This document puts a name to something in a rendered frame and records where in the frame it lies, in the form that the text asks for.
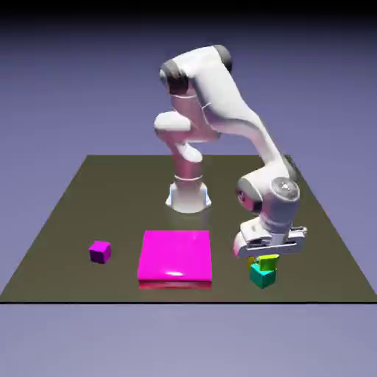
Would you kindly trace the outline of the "large magenta box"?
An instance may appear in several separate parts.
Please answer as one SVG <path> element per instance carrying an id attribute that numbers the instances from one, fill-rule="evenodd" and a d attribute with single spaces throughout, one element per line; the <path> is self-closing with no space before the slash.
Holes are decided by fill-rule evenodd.
<path id="1" fill-rule="evenodd" d="M 141 289 L 210 289 L 210 234 L 207 230 L 147 230 L 138 263 Z"/>

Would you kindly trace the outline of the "small yellow-green cube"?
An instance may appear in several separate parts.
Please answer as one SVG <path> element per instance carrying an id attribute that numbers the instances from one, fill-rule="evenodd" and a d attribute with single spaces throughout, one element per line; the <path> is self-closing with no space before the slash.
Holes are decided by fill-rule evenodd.
<path id="1" fill-rule="evenodd" d="M 262 255 L 257 258 L 261 271 L 273 271 L 277 269 L 279 254 Z"/>

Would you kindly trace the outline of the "small purple cube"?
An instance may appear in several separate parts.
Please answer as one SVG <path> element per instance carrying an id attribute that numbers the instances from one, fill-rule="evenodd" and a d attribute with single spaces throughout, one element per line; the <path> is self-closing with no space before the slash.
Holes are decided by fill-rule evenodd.
<path id="1" fill-rule="evenodd" d="M 89 247 L 89 254 L 92 262 L 106 264 L 111 257 L 110 242 L 96 240 Z"/>

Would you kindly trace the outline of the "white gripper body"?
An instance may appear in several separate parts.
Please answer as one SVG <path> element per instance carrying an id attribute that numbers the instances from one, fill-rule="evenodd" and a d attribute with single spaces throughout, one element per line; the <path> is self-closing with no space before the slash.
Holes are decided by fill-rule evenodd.
<path id="1" fill-rule="evenodd" d="M 246 242 L 239 232 L 233 243 L 233 251 L 237 258 L 259 257 L 272 254 L 298 253 L 303 245 L 304 229 L 290 229 L 288 237 L 280 244 L 273 244 L 272 238 L 263 236 L 259 239 Z"/>

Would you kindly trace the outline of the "small teal cube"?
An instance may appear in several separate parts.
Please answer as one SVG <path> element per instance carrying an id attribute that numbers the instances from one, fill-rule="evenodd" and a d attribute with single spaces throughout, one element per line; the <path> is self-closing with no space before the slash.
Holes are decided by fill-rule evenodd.
<path id="1" fill-rule="evenodd" d="M 254 263 L 250 266 L 250 280 L 259 288 L 263 289 L 274 284 L 276 270 L 260 270 L 260 266 Z"/>

